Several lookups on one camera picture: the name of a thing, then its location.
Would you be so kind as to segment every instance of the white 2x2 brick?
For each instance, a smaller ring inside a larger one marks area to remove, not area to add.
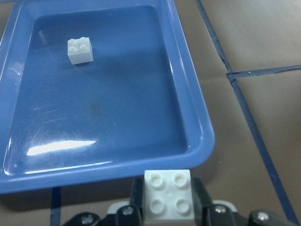
[[[146,223],[193,221],[190,171],[146,170],[143,211]]]
[[[89,38],[68,40],[68,57],[71,64],[81,64],[93,61],[92,46]]]

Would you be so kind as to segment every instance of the blue tape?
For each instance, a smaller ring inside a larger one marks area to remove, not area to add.
[[[301,69],[301,65],[276,67],[276,68],[253,70],[253,71],[246,71],[246,72],[229,73],[228,78],[230,81],[233,81],[236,78],[244,78],[244,77],[267,75],[267,74],[276,74],[276,73],[294,71],[294,70],[299,70],[299,69]]]
[[[52,189],[50,226],[61,225],[61,188]]]
[[[205,22],[205,24],[207,26],[207,29],[209,31],[209,34],[210,34],[211,39],[213,41],[213,44],[214,44],[214,46],[216,48],[216,51],[217,51],[218,55],[220,55],[220,57],[223,60],[223,62],[225,63],[228,71],[230,73],[232,73],[233,71],[232,71],[232,68],[230,66],[230,63],[229,63],[229,61],[228,61],[228,59],[227,59],[227,57],[226,57],[226,55],[225,55],[225,53],[224,53],[224,51],[222,49],[222,45],[221,45],[220,41],[218,40],[218,37],[217,37],[217,35],[216,35],[213,27],[212,27],[212,24],[211,24],[211,22],[209,20],[209,17],[207,15],[206,11],[205,11],[205,8],[204,8],[201,0],[196,0],[196,1],[197,1],[197,4],[198,4],[198,9],[201,12],[203,20],[204,20],[204,22]]]
[[[285,212],[285,215],[287,217],[287,219],[289,219],[290,221],[294,222],[295,224],[297,225],[300,225],[299,222],[298,222],[298,219],[296,217],[296,214],[292,208],[292,205],[287,197],[287,194],[285,192],[285,189],[281,183],[281,180],[280,180],[280,177],[277,173],[277,170],[274,166],[274,163],[269,155],[269,152],[265,146],[265,143],[260,135],[260,132],[259,132],[259,129],[255,123],[255,120],[252,116],[252,113],[249,109],[249,106],[246,102],[246,99],[243,95],[243,92],[237,82],[236,79],[234,79],[232,82],[231,82],[233,88],[234,88],[234,92],[236,94],[236,97],[240,103],[240,106],[244,112],[244,115],[245,115],[245,118],[246,118],[246,121],[251,129],[251,132],[253,134],[253,138],[256,142],[256,145],[257,145],[257,148],[260,152],[260,155],[264,161],[264,164],[266,166],[266,169],[269,173],[269,177],[274,185],[274,188],[276,190],[276,193],[278,195],[278,198],[280,200],[280,203],[282,205],[282,208]]]

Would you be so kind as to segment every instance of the white lego brick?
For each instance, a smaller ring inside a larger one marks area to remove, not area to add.
[[[89,38],[68,40],[68,57],[71,64],[81,64],[93,61],[92,46]]]
[[[145,223],[194,220],[188,169],[146,170],[143,194]]]

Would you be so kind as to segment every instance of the blue plastic tray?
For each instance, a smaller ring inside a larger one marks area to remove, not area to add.
[[[67,40],[94,62],[72,65]],[[22,0],[0,46],[0,193],[204,162],[214,132],[172,0]]]

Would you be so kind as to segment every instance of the screw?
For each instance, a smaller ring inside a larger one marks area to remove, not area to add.
[[[224,207],[222,205],[217,205],[217,206],[215,206],[215,212],[225,213],[226,212],[226,207]]]
[[[93,216],[91,214],[89,215],[85,215],[85,216],[82,216],[81,217],[81,223],[83,225],[88,225],[88,224],[91,224],[93,222]]]
[[[264,220],[268,220],[269,216],[265,212],[259,212],[259,213],[257,213],[257,218],[261,221],[264,221]]]
[[[133,213],[133,211],[134,211],[133,207],[130,207],[130,206],[126,206],[126,207],[122,208],[123,215],[131,215]]]

